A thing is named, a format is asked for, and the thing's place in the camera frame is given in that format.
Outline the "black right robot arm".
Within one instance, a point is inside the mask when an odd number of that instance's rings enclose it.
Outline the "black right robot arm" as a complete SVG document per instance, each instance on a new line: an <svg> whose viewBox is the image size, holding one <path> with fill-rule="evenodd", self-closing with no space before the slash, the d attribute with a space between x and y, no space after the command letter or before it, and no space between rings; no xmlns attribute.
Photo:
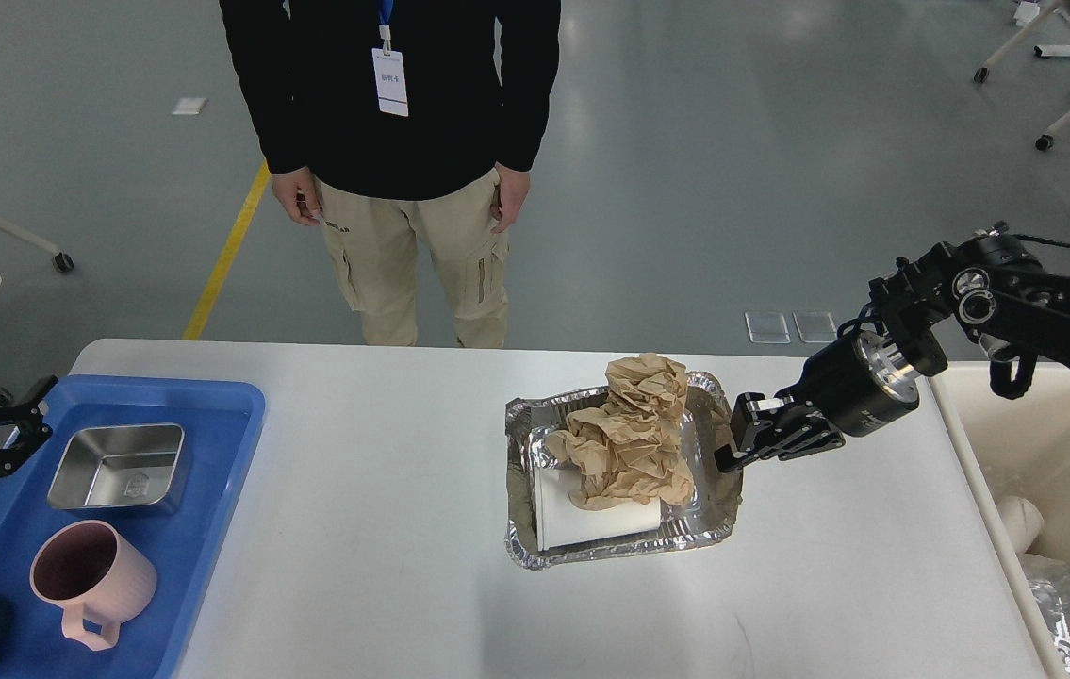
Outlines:
<svg viewBox="0 0 1070 679"><path fill-rule="evenodd" d="M990 387L1005 399L1029 391L1038 359L1070 370L1070 276L1044 271L1029 236L1005 223L922 257L897 259L869 283L861 313L802 364L797 382L775 395L743 392L733 405L733 441L713 458L720 472L754 461L836 450L919 405L915 382L948 362L932 328L960 324L990 359Z"/></svg>

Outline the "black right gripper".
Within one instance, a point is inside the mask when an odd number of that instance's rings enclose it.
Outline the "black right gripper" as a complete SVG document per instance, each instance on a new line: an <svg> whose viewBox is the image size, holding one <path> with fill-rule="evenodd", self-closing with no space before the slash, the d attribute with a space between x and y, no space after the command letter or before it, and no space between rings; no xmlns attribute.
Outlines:
<svg viewBox="0 0 1070 679"><path fill-rule="evenodd" d="M844 434L869 435L918 408L917 376L891 340L874 331L841 336L802 364L805 401L790 393L736 397L733 442L715 451L716 467L740 472L754 461L844 447Z"/></svg>

